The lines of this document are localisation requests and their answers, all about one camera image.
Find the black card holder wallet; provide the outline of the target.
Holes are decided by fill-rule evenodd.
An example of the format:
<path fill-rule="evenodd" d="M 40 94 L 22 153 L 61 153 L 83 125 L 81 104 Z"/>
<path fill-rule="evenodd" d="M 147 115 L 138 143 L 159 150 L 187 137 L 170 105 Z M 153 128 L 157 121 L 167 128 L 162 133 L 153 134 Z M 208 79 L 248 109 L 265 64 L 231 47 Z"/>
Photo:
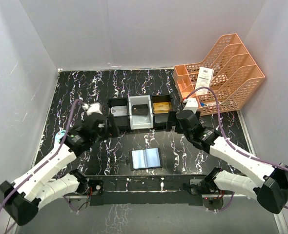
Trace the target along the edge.
<path fill-rule="evenodd" d="M 132 171 L 162 168 L 162 154 L 160 148 L 131 150 L 126 164 Z"/>

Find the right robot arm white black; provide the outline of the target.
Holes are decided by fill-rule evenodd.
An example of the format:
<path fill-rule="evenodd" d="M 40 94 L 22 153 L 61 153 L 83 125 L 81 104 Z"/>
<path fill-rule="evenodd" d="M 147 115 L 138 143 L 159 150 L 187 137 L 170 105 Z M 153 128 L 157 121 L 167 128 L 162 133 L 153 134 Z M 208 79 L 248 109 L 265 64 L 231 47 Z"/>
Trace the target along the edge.
<path fill-rule="evenodd" d="M 214 168 L 201 185 L 210 193 L 231 191 L 255 199 L 264 209 L 279 214 L 288 202 L 288 166 L 265 162 L 244 151 L 224 138 L 223 133 L 204 127 L 199 121 L 200 112 L 170 111 L 166 130 L 175 129 L 197 149 L 222 159 L 238 169 L 242 175 Z"/>

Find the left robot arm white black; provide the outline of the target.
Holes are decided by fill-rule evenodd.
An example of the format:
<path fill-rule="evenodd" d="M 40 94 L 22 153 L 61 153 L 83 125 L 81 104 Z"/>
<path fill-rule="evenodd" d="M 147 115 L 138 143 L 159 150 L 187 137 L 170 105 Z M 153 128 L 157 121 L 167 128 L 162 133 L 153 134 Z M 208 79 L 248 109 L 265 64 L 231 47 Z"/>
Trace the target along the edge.
<path fill-rule="evenodd" d="M 82 195 L 88 179 L 74 169 L 55 181 L 53 177 L 95 143 L 119 136 L 113 115 L 92 113 L 79 125 L 65 132 L 58 146 L 27 173 L 0 185 L 1 207 L 19 225 L 29 223 L 48 203 L 70 193 Z"/>

